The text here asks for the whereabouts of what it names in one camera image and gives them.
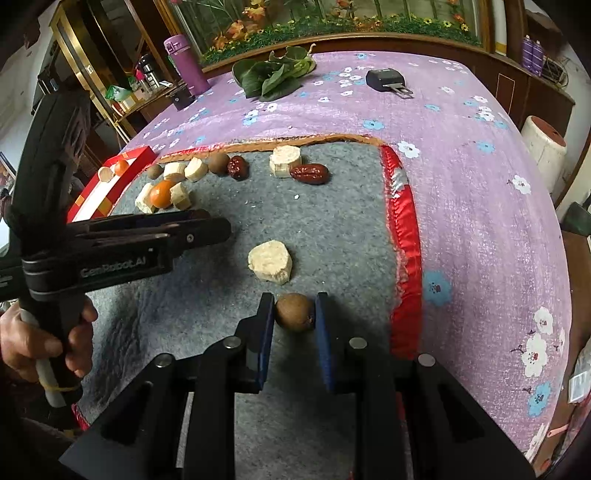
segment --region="green grass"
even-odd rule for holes
[[[234,55],[246,53],[257,48],[268,47],[296,38],[315,37],[317,35],[329,35],[348,32],[394,32],[412,33],[417,35],[430,35],[432,37],[446,38],[466,43],[468,45],[480,46],[480,41],[471,32],[464,32],[459,25],[453,24],[447,28],[443,21],[433,20],[432,23],[425,23],[422,18],[407,18],[391,16],[377,23],[374,18],[358,20],[357,23],[348,18],[300,18],[291,24],[276,24],[274,28],[267,27],[260,33],[250,35],[246,40],[234,41],[225,46],[223,50],[215,50],[213,47],[202,56],[202,65],[211,65],[222,60],[229,59]]]

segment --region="floral tablecloth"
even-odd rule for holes
[[[246,99],[231,74],[183,111],[167,108],[126,150],[159,154],[323,133],[380,137],[414,195],[423,266],[421,347],[470,391],[526,454],[553,414],[570,328],[566,257],[554,209],[519,131],[462,64],[405,53],[315,54],[303,86]],[[365,84],[395,68],[412,99]]]

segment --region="orange fruit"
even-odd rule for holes
[[[170,180],[163,180],[157,183],[150,192],[150,201],[156,208],[170,207],[170,189],[174,187],[174,183]]]
[[[115,175],[121,176],[125,173],[125,170],[129,168],[129,164],[125,160],[119,160],[115,164]]]

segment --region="glass window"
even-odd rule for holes
[[[169,0],[204,65],[296,38],[395,32],[480,45],[478,0]]]

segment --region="purple bottle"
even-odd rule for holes
[[[523,68],[531,70],[531,60],[534,56],[534,43],[529,35],[526,35],[521,47],[521,65]]]
[[[191,95],[201,95],[211,88],[191,50],[191,45],[184,35],[175,35],[166,39],[164,48],[170,55],[178,73],[189,87]]]
[[[538,77],[542,75],[542,68],[544,67],[544,49],[537,40],[534,43],[534,55],[531,60],[531,73]]]

